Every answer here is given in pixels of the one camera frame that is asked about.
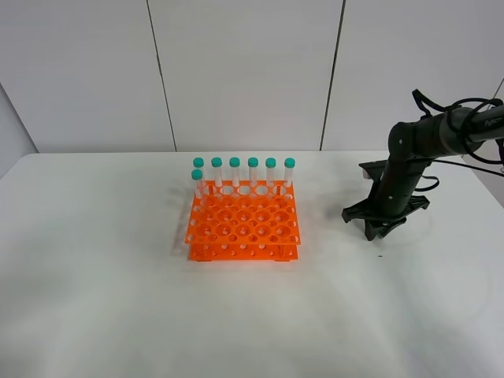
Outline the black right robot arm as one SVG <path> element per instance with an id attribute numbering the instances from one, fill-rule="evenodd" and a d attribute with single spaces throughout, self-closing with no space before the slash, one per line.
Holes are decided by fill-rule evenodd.
<path id="1" fill-rule="evenodd" d="M 437 110 L 438 115 L 426 113 L 417 122 L 397 123 L 388 137 L 388 159 L 360 164 L 372 187 L 366 199 L 343 209 L 342 218 L 363 220 L 367 240 L 385 237 L 411 213 L 428 208 L 429 200 L 414 193 L 426 191 L 417 184 L 437 158 L 468 154 L 485 164 L 503 163 L 476 155 L 487 141 L 503 148 L 502 100 L 467 98 Z"/>

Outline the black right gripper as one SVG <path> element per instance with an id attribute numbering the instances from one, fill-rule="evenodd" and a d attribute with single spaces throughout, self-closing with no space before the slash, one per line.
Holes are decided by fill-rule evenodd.
<path id="1" fill-rule="evenodd" d="M 427 209 L 429 200 L 423 195 L 397 195 L 389 197 L 365 198 L 344 208 L 343 220 L 348 223 L 355 219 L 365 221 L 365 237 L 373 241 L 377 236 L 385 238 L 397 227 L 405 224 L 411 213 Z"/>

